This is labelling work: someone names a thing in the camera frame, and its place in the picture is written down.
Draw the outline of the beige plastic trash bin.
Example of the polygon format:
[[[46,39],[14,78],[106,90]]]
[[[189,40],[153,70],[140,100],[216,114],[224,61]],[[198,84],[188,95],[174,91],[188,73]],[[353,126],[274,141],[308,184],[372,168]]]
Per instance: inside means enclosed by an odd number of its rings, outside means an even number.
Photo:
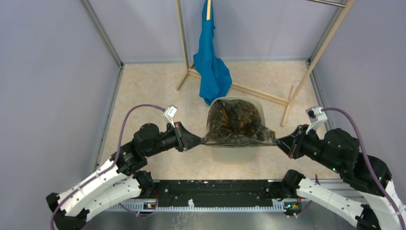
[[[247,96],[226,96],[226,97],[220,97],[218,99],[227,99],[227,100],[242,99],[242,100],[247,100],[249,102],[252,102],[259,109],[261,116],[264,119],[264,124],[266,125],[263,106],[260,103],[260,101],[258,101],[257,99],[255,99],[253,97],[247,97]],[[225,164],[241,164],[241,163],[245,163],[247,161],[252,160],[255,157],[255,155],[257,154],[258,150],[263,146],[261,146],[261,147],[244,147],[244,148],[219,148],[219,147],[213,147],[213,146],[208,146],[208,147],[211,148],[212,153],[213,153],[213,158],[216,161],[218,161],[220,163],[225,163]]]

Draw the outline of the dark translucent trash bag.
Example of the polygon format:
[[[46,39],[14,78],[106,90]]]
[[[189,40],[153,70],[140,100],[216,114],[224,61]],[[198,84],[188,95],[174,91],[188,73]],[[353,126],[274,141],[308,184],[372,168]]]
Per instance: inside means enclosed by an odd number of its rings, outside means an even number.
[[[219,148],[275,146],[275,131],[247,100],[218,99],[208,112],[204,144]]]

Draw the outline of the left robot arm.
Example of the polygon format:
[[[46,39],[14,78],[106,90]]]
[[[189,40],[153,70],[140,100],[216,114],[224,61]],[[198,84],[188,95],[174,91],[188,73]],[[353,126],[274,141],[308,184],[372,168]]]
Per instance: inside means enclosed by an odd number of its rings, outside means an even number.
[[[161,132],[157,125],[144,124],[133,140],[120,146],[111,158],[71,189],[50,193],[47,204],[53,212],[51,229],[81,230],[96,215],[130,198],[148,198],[154,191],[151,173],[143,171],[147,159],[176,149],[188,151],[204,143],[181,122],[167,124]]]

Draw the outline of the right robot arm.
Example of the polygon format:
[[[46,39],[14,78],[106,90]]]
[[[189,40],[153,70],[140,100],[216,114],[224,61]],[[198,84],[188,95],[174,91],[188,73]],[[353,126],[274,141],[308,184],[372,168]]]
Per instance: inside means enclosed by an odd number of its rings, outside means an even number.
[[[306,156],[337,173],[342,181],[360,193],[364,202],[332,192],[296,170],[288,170],[281,192],[289,198],[305,198],[342,217],[358,230],[403,230],[406,212],[395,192],[392,175],[381,159],[363,155],[360,142],[346,131],[329,130],[323,139],[299,125],[273,144],[289,158]]]

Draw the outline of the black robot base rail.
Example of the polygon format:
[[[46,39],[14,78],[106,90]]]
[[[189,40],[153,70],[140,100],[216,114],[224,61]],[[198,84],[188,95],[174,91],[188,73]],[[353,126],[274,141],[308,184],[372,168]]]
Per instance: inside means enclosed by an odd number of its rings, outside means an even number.
[[[137,216],[157,212],[281,212],[298,217],[310,203],[286,194],[275,180],[160,180],[149,195],[121,202]]]

